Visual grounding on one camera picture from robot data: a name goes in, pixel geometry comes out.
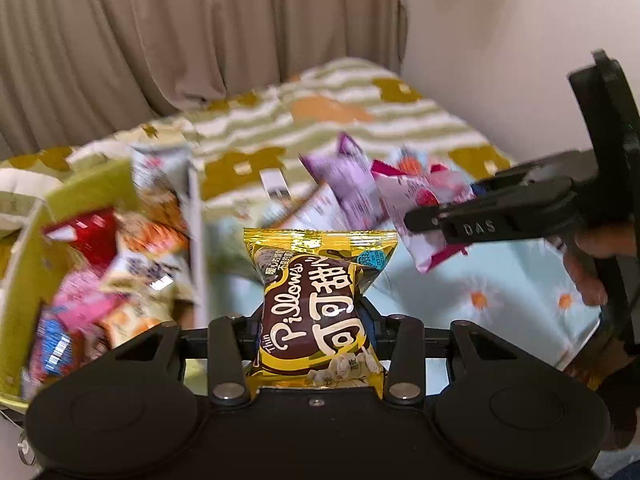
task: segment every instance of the pink snack package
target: pink snack package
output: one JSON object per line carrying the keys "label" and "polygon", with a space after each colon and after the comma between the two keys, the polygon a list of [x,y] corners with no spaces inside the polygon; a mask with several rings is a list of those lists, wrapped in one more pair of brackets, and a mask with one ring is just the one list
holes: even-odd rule
{"label": "pink snack package", "polygon": [[418,272],[428,272],[454,254],[464,252],[464,245],[447,245],[441,231],[413,234],[404,225],[404,215],[416,206],[464,202],[473,198],[474,193],[460,172],[438,168],[427,175],[407,175],[374,160],[371,173],[386,211]]}
{"label": "pink snack package", "polygon": [[338,136],[335,154],[301,155],[300,162],[318,184],[329,185],[350,230],[373,229],[386,218],[370,172],[371,161],[347,134]]}
{"label": "pink snack package", "polygon": [[84,332],[124,300],[121,294],[98,290],[100,279],[90,269],[68,273],[53,298],[52,306],[63,306],[58,319],[70,333]]}

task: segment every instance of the orange flower center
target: orange flower center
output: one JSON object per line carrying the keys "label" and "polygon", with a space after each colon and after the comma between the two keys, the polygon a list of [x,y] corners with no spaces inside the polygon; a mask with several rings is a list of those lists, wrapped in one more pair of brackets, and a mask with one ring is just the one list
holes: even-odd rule
{"label": "orange flower center", "polygon": [[570,294],[560,294],[560,298],[558,298],[558,308],[560,310],[567,310],[573,302],[574,300],[571,299]]}
{"label": "orange flower center", "polygon": [[477,310],[484,310],[489,306],[486,296],[479,290],[475,290],[471,293],[471,304]]}

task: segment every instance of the curtain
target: curtain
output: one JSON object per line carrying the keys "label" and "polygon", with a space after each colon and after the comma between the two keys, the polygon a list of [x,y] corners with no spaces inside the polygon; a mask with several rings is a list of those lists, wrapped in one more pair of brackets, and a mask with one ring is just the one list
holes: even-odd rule
{"label": "curtain", "polygon": [[0,159],[341,56],[397,70],[399,0],[0,0]]}

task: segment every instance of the metal bolt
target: metal bolt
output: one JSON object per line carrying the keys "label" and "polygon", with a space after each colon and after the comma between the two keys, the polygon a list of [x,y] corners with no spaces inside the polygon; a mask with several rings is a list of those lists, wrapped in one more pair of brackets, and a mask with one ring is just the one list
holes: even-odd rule
{"label": "metal bolt", "polygon": [[213,388],[213,394],[223,400],[237,399],[244,394],[244,386],[238,383],[221,383]]}
{"label": "metal bolt", "polygon": [[413,383],[396,383],[389,388],[389,393],[396,399],[415,399],[420,395],[420,386]]}

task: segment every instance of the purple snack package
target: purple snack package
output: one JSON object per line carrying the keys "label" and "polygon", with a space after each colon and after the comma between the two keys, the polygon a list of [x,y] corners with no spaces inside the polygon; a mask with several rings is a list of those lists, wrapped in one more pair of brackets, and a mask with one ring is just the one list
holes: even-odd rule
{"label": "purple snack package", "polygon": [[371,161],[347,134],[338,136],[337,153],[300,155],[300,162],[318,184],[329,185],[350,230],[370,230],[386,218]]}

